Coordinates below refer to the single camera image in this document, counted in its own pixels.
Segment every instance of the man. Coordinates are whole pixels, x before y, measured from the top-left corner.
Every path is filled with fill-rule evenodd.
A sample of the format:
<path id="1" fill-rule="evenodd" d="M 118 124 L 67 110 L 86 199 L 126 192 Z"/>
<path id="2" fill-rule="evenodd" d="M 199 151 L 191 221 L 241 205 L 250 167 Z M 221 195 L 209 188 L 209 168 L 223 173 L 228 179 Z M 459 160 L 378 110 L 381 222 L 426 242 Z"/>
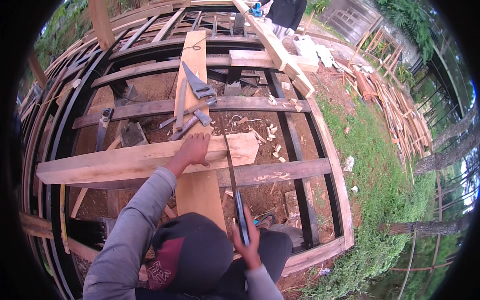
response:
<path id="1" fill-rule="evenodd" d="M 213 221 L 195 213 L 181 215 L 158 230 L 160 216 L 177 179 L 205 159 L 210 135 L 189 135 L 180 150 L 142 185 L 121 211 L 114 229 L 84 282 L 88 299 L 283 299 L 275 282 L 292 250 L 290 237 L 266 229 L 270 216 L 256 228 L 245 215 L 251 239 L 245 247 L 232 227 L 233 244 Z M 156 253 L 147 264 L 150 289 L 136 288 L 138 272 L 150 244 Z M 233 259 L 233 245 L 242 255 Z"/>
<path id="2" fill-rule="evenodd" d="M 265 5 L 269 1 L 261 0 L 261 4 Z M 307 0 L 274 0 L 264 23 L 281 41 L 295 33 L 306 7 Z"/>

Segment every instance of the hand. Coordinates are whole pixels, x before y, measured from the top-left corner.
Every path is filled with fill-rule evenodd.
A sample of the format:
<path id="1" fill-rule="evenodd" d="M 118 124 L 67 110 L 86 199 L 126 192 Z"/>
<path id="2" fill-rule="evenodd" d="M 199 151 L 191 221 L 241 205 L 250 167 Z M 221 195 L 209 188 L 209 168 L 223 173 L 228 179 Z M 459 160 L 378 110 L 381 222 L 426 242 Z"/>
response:
<path id="1" fill-rule="evenodd" d="M 209 142 L 209 134 L 189 134 L 180 147 L 180 150 L 175 153 L 172 159 L 167 162 L 164 167 L 170 170 L 177 179 L 188 165 L 201 164 L 207 168 L 210 167 L 210 163 L 205 159 Z"/>
<path id="2" fill-rule="evenodd" d="M 287 30 L 285 30 L 285 35 L 286 36 L 291 36 L 295 33 L 295 30 L 291 29 L 291 28 L 287 28 Z"/>
<path id="3" fill-rule="evenodd" d="M 258 254 L 258 245 L 260 244 L 260 231 L 253 223 L 252 215 L 247 207 L 243 207 L 245 219 L 247 220 L 247 228 L 250 236 L 250 246 L 245 247 L 240 238 L 240 231 L 237 224 L 232 224 L 233 245 L 235 249 L 242 255 L 247 268 L 250 270 L 257 269 L 262 266 L 260 255 Z"/>
<path id="4" fill-rule="evenodd" d="M 188 165 L 204 165 L 210 167 L 210 163 L 205 159 L 208 150 L 210 135 L 204 133 L 189 134 L 183 142 L 180 150 L 175 154 L 179 155 L 188 163 Z"/>

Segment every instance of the foot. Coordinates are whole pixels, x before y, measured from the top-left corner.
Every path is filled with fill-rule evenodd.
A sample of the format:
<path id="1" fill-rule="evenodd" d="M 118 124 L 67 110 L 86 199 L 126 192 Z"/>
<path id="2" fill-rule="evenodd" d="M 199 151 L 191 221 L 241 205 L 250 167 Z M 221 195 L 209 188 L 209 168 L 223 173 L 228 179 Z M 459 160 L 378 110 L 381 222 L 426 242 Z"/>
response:
<path id="1" fill-rule="evenodd" d="M 256 227 L 269 229 L 272 223 L 273 223 L 273 216 L 266 216 L 262 221 L 257 223 Z"/>

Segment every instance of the white glove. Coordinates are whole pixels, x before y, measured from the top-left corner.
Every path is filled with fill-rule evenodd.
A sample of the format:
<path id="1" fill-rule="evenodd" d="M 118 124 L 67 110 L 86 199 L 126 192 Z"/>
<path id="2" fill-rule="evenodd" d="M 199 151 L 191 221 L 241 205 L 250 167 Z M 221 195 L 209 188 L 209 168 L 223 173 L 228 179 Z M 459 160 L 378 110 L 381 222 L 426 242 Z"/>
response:
<path id="1" fill-rule="evenodd" d="M 295 33 L 295 30 L 291 29 L 291 28 L 287 28 L 287 30 L 285 30 L 285 35 L 286 36 L 291 36 Z"/>

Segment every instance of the hand saw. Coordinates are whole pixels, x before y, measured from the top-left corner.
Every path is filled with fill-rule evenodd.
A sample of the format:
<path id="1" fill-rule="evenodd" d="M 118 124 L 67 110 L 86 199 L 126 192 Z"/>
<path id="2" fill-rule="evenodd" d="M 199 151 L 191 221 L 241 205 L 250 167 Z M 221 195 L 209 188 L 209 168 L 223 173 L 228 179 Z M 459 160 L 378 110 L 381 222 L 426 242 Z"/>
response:
<path id="1" fill-rule="evenodd" d="M 230 171 L 230 181 L 232 182 L 233 201 L 235 202 L 235 216 L 236 222 L 240 230 L 240 238 L 245 246 L 250 245 L 250 236 L 248 234 L 247 220 L 243 213 L 243 201 L 241 199 L 240 191 L 237 190 L 237 184 L 235 182 L 235 173 L 233 172 L 232 155 L 230 153 L 230 147 L 228 146 L 227 134 L 225 133 L 225 127 L 223 126 L 223 120 L 220 115 L 220 126 L 222 128 L 223 137 L 225 138 L 225 145 L 227 146 L 227 161 L 228 170 Z"/>

